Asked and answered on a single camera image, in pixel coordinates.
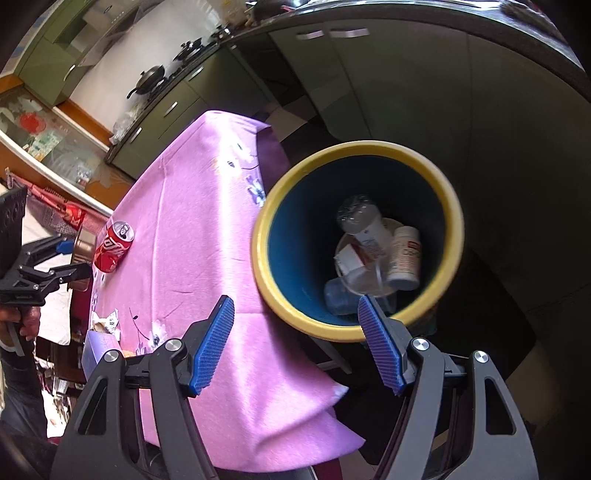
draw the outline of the pink tablecloth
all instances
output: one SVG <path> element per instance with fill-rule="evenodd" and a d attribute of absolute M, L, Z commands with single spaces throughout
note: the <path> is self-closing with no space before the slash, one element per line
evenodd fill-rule
<path fill-rule="evenodd" d="M 314 465 L 359 448 L 332 406 L 346 392 L 298 349 L 261 300 L 250 243 L 265 193 L 288 169 L 268 125 L 207 112 L 148 168 L 114 220 L 135 241 L 110 275 L 95 271 L 91 308 L 118 310 L 121 347 L 151 352 L 233 298 L 232 333 L 191 409 L 212 462 L 269 472 Z M 141 395 L 146 439 L 158 443 L 150 393 Z"/>

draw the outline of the kitchen cabinet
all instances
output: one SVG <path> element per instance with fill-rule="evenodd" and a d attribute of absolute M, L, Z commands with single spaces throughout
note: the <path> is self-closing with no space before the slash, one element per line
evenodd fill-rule
<path fill-rule="evenodd" d="M 425 155 L 456 190 L 470 135 L 467 34 L 399 20 L 325 23 L 369 133 Z"/>
<path fill-rule="evenodd" d="M 19 77 L 27 88 L 48 106 L 66 100 L 88 67 L 77 67 L 76 59 L 45 38 L 39 40 Z"/>
<path fill-rule="evenodd" d="M 207 110 L 209 108 L 203 100 L 198 99 L 195 101 L 160 136 L 160 143 L 170 145 L 194 120 L 199 118 Z"/>
<path fill-rule="evenodd" d="M 65 34 L 71 40 L 76 35 L 73 30 L 80 30 L 84 25 L 80 23 L 82 16 L 93 3 L 95 0 L 64 0 L 64 5 L 51 16 L 51 23 L 43 37 L 52 43 L 64 43 Z"/>
<path fill-rule="evenodd" d="M 141 121 L 113 159 L 113 165 L 137 179 L 207 105 L 179 82 Z"/>
<path fill-rule="evenodd" d="M 558 326 L 561 303 L 589 284 L 591 104 L 508 48 L 474 36 L 469 47 L 467 237 L 523 311 L 552 304 L 541 327 Z"/>
<path fill-rule="evenodd" d="M 267 103 L 262 90 L 226 48 L 189 73 L 186 82 L 212 110 L 252 116 Z"/>
<path fill-rule="evenodd" d="M 310 95 L 329 132 L 341 141 L 371 138 L 324 25 L 286 28 L 270 35 Z"/>
<path fill-rule="evenodd" d="M 121 150 L 119 150 L 117 156 L 113 159 L 113 165 L 133 179 L 138 179 L 156 157 L 158 155 L 147 161 L 147 158 L 135 151 L 133 145 L 128 142 L 121 147 Z"/>

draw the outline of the metal screw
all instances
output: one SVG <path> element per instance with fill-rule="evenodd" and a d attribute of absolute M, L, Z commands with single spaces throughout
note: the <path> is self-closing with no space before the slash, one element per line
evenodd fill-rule
<path fill-rule="evenodd" d="M 166 345 L 164 345 L 166 350 L 168 350 L 169 352 L 176 352 L 182 346 L 183 343 L 178 338 L 173 338 L 172 340 L 166 342 Z"/>
<path fill-rule="evenodd" d="M 105 356 L 103 358 L 107 362 L 114 362 L 119 358 L 119 352 L 117 350 L 109 350 L 107 353 L 105 353 Z"/>
<path fill-rule="evenodd" d="M 424 352 L 425 350 L 427 350 L 427 348 L 429 348 L 429 342 L 427 342 L 424 338 L 415 338 L 413 340 L 413 347 L 415 347 L 417 350 Z"/>
<path fill-rule="evenodd" d="M 482 350 L 477 350 L 476 352 L 474 352 L 474 358 L 477 362 L 480 362 L 481 364 L 485 364 L 488 362 L 488 354 L 484 353 Z"/>

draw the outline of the plastic bottle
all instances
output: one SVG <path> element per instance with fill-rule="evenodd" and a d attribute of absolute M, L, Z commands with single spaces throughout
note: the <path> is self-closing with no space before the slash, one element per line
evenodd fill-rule
<path fill-rule="evenodd" d="M 326 308 L 333 315 L 357 313 L 360 298 L 360 295 L 349 291 L 342 277 L 333 278 L 324 285 Z M 396 312 L 396 292 L 387 296 L 376 297 L 376 300 L 385 313 Z"/>
<path fill-rule="evenodd" d="M 401 226 L 394 231 L 387 282 L 394 290 L 414 290 L 419 285 L 421 241 L 418 230 Z"/>
<path fill-rule="evenodd" d="M 337 212 L 337 222 L 357 239 L 373 260 L 388 255 L 392 235 L 383 225 L 378 207 L 367 195 L 353 195 L 346 199 Z"/>

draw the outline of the trash can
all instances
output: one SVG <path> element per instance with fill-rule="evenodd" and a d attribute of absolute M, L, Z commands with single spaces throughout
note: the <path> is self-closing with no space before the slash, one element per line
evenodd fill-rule
<path fill-rule="evenodd" d="M 420 231 L 421 286 L 398 292 L 394 318 L 412 326 L 448 288 L 462 255 L 462 209 L 452 185 L 421 154 L 401 145 L 356 141 L 298 163 L 269 192 L 252 238 L 258 288 L 294 328 L 334 342 L 365 340 L 356 316 L 332 315 L 324 284 L 335 278 L 335 246 L 343 235 L 340 204 L 365 193 L 382 216 Z"/>

